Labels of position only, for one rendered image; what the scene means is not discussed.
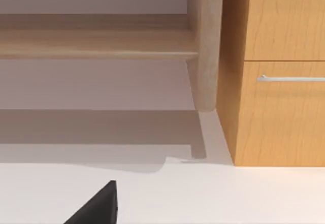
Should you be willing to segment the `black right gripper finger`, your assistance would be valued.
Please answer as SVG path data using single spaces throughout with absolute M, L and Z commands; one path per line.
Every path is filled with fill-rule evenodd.
M 117 224 L 117 182 L 109 181 L 63 224 Z

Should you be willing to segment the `orange wooden cupboard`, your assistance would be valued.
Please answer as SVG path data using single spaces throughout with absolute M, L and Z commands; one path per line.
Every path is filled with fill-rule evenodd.
M 325 62 L 325 0 L 223 0 L 216 109 L 234 165 L 247 61 Z

